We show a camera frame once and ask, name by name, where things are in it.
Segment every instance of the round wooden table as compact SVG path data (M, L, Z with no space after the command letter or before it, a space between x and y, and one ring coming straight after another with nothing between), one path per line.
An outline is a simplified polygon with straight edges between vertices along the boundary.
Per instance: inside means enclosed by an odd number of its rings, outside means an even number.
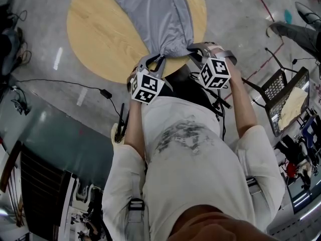
M206 30L204 0L187 0L194 27L194 43ZM115 0L72 0L67 16L70 45L78 59L95 74L126 83L134 66L149 54L127 14ZM181 68L188 57L168 59L163 77Z

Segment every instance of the clamp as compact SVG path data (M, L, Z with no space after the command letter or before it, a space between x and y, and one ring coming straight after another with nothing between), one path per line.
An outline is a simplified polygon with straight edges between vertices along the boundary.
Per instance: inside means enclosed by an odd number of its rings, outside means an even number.
M114 141L117 144L119 144L121 142L121 140L125 137L125 133L126 133L127 125L128 125L129 112L127 114L125 122L122 119L123 112L124 112L124 106L125 106L125 104L123 103L121 105L118 126L117 126L117 130L116 130L115 137L114 137Z
M236 65L237 59L232 51L222 51L216 54L213 54L207 43L196 43L191 44L187 50L192 53L189 54L189 58L195 63L195 65L202 70L207 59L212 58L229 58L231 62Z
M149 65L157 62L155 70L151 71ZM141 58L137 64L137 71L148 74L154 78L161 79L165 70L166 59L160 54L149 54Z

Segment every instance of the white t-shirt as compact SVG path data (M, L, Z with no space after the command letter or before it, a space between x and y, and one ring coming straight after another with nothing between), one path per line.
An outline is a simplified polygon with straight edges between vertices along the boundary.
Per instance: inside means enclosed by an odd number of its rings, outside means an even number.
M219 138L216 116L208 109L173 97L159 97L142 109L148 171L130 146L114 151L103 196L104 221L113 236L114 223L131 196L130 173L141 176L149 210L150 240L167 240L178 217L195 205L211 205L235 219L262 226L246 182L254 176L270 215L275 217L284 195L284 182L273 148L261 126L247 131L237 155Z

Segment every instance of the grey cloth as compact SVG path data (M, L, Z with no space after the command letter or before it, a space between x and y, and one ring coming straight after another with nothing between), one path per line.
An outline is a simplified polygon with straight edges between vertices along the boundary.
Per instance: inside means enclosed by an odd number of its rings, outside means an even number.
M190 54L193 22L186 0L116 0L130 17L150 53L166 57Z
M321 54L317 49L319 46L317 44L319 32L309 28L282 22L273 23L270 28L274 33L292 39L316 60L320 61Z

